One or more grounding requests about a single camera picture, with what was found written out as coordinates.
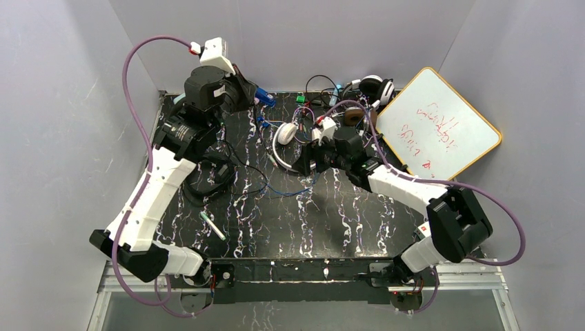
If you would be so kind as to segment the black headphones with cable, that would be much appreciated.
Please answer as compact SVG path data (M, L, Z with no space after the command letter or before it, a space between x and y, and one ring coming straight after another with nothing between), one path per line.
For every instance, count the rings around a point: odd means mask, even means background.
M194 172L189 174L182 183L181 190L183 195L192 203L194 201L206 201L208 203L213 199L228 193L236 197L257 194L263 192L268 186L268 177L260 169L244 163L237 155L234 147L228 141L225 139L220 139L220 141L226 145L227 154L220 154L216 150L211 150L210 152L205 153L203 159L199 162L199 165L202 165L204 168L209 168L210 180L214 186L207 190L196 190L192 186L192 177L195 175ZM264 178L264 185L253 191L235 192L232 187L236 180L237 166L232 160L232 157L235 157L244 167L249 167L257 171Z

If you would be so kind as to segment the white headphones with blue cable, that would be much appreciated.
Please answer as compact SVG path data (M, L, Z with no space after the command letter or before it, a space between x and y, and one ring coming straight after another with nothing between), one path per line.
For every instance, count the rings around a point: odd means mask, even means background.
M267 189L276 197L296 197L310 192L320 177L314 171L314 163L310 163L308 174L301 174L293 168L293 164L301 156L301 148L309 142L310 134L304 132L302 125L297 121L273 121L264 117L257 117L256 120L259 142L266 151L269 161L285 175L299 177L303 185L300 190L286 192L267 181Z

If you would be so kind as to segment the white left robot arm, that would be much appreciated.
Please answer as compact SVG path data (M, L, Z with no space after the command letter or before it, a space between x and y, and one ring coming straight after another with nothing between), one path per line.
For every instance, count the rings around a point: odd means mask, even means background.
M203 285L210 278L208 258L194 248L153 239L172 198L202 161L225 166L227 159L209 151L216 144L224 117L251 108L257 85L238 67L228 73L199 66L186 79L185 95L174 104L152 143L142 181L127 205L89 242L143 282L162 274L183 275Z

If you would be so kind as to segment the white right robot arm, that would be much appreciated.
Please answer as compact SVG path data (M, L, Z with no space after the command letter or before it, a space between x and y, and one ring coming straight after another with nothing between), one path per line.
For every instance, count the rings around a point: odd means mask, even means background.
M302 146L293 170L303 175L343 170L350 182L407 205L427 218L429 236L393 257L389 275L407 280L434 265L459 263L493 233L493 227L473 192L449 185L402 179L392 173L351 128L338 129Z

